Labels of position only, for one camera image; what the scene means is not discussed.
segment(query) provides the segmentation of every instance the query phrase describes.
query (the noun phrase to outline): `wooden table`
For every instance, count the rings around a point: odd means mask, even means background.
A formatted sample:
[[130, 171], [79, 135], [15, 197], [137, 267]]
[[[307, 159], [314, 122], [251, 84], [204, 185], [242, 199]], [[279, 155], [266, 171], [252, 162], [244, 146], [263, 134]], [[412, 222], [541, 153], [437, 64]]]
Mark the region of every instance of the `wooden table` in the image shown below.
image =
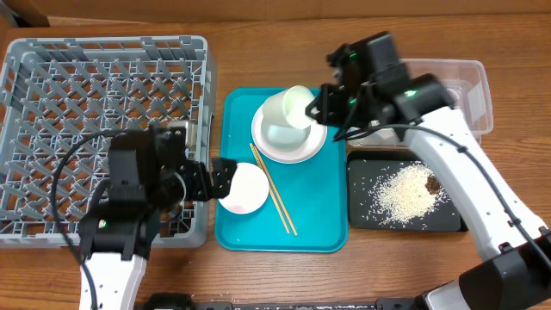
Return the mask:
[[[27, 28], [21, 37], [198, 34], [218, 63], [212, 154], [220, 151], [226, 96], [238, 87], [317, 87], [332, 81], [325, 55], [391, 30], [405, 58], [478, 59], [495, 125], [482, 145], [511, 187], [551, 223], [551, 15], [477, 15], [305, 22]], [[153, 250], [138, 293], [246, 302], [365, 301], [414, 296], [480, 263], [468, 233], [350, 230], [331, 255], [231, 252], [214, 239], [195, 250]], [[0, 308], [76, 309], [80, 274], [66, 249], [1, 250]], [[539, 306], [551, 309], [551, 302]]]

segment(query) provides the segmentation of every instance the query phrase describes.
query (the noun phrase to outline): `white ceramic plate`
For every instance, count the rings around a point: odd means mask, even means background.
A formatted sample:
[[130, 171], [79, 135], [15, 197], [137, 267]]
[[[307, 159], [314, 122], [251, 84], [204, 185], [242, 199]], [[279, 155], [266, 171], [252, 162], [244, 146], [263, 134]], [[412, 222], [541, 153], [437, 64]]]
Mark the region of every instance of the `white ceramic plate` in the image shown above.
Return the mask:
[[319, 125], [316, 121], [310, 126], [310, 135], [299, 148], [290, 152], [284, 152], [271, 146], [262, 135], [263, 114], [259, 108], [252, 119], [252, 139], [258, 150], [267, 158], [283, 164], [297, 164], [316, 155], [327, 138], [327, 127]]
[[268, 198], [268, 178], [254, 164], [238, 163], [232, 179], [230, 194], [219, 199], [226, 210], [235, 214], [257, 211]]

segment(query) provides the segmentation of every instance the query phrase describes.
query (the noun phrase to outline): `chopsticks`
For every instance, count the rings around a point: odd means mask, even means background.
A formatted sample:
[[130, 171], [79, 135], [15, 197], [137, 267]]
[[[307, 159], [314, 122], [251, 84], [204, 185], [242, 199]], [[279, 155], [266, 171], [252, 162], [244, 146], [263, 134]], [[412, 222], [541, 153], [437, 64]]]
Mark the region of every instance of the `chopsticks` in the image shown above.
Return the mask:
[[282, 211], [285, 214], [285, 217], [287, 218], [287, 221], [289, 222], [289, 225], [291, 226], [291, 229], [293, 230], [294, 236], [298, 236], [299, 234], [296, 232], [296, 229], [294, 228], [293, 221], [291, 220], [291, 217], [289, 216], [289, 213], [287, 212], [287, 208], [285, 208], [285, 205], [283, 204], [282, 197], [279, 195], [279, 192], [277, 191], [276, 185], [274, 184], [274, 181], [272, 180], [271, 175], [268, 172], [268, 168], [266, 167], [266, 164], [264, 164], [264, 161], [262, 160], [262, 157], [260, 156], [260, 152], [258, 151], [257, 147], [254, 146], [252, 143], [249, 144], [251, 147], [252, 155], [255, 157], [255, 160], [257, 161], [258, 167], [264, 171], [266, 174], [266, 177], [268, 177], [269, 180], [269, 194], [272, 196], [272, 200], [274, 201], [275, 208], [277, 209], [277, 213], [279, 214], [279, 217], [282, 219], [283, 225], [285, 226], [285, 230], [287, 233], [289, 233], [289, 228], [287, 227], [287, 223], [285, 222], [285, 219], [283, 219]]

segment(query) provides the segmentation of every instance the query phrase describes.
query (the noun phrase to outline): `gray dish rack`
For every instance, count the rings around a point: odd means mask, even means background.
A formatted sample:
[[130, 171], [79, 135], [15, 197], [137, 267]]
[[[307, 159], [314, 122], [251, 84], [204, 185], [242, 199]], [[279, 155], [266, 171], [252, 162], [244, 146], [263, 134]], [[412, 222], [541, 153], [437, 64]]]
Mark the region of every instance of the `gray dish rack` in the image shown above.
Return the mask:
[[[47, 195], [53, 170], [87, 134], [190, 120], [197, 142], [188, 157], [209, 166], [216, 66], [200, 36], [14, 40], [0, 81], [0, 248], [65, 245]], [[108, 177], [108, 147], [93, 139], [62, 174], [59, 214], [76, 243], [91, 193]], [[201, 245], [208, 206], [164, 215], [153, 247]]]

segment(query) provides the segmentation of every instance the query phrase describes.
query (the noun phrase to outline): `blue plastic tray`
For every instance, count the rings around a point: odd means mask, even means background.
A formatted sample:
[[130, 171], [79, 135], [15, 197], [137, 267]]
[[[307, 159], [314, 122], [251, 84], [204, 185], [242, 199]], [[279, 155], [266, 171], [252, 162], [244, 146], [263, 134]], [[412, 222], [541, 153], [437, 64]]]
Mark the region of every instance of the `blue plastic tray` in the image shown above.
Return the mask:
[[[252, 117], [266, 98], [282, 90], [243, 88], [227, 97], [221, 157], [257, 164], [249, 147]], [[312, 93], [316, 96], [319, 90]], [[246, 215], [232, 214], [217, 202], [214, 234], [218, 242], [233, 251], [334, 252], [342, 248], [348, 238], [346, 143], [331, 141], [336, 131], [329, 127], [324, 146], [303, 163], [280, 164], [263, 156], [298, 237], [287, 234], [268, 197], [261, 208]]]

